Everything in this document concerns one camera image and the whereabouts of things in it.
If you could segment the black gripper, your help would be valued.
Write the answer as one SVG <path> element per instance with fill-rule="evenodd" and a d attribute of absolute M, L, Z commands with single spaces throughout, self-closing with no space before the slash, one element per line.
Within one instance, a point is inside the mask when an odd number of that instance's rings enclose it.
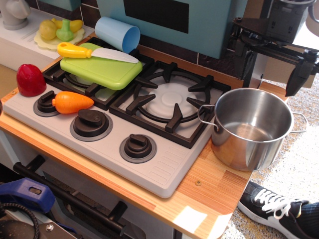
<path fill-rule="evenodd" d="M 319 37 L 306 23 L 300 27 L 293 42 L 266 35 L 268 19 L 233 19 L 232 41 L 235 47 L 235 72 L 250 85 L 257 54 L 295 66 L 286 85 L 286 97 L 295 96 L 310 75 L 319 72 Z"/>

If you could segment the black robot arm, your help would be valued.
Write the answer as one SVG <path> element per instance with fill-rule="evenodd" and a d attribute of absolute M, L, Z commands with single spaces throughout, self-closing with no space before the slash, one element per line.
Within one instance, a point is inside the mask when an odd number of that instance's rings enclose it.
<path fill-rule="evenodd" d="M 319 71 L 318 41 L 306 26 L 306 18 L 315 23 L 313 0 L 273 0 L 266 18 L 233 19 L 231 42 L 235 50 L 235 73 L 248 87 L 257 55 L 265 55 L 294 65 L 286 96 L 294 96 L 311 75 Z"/>

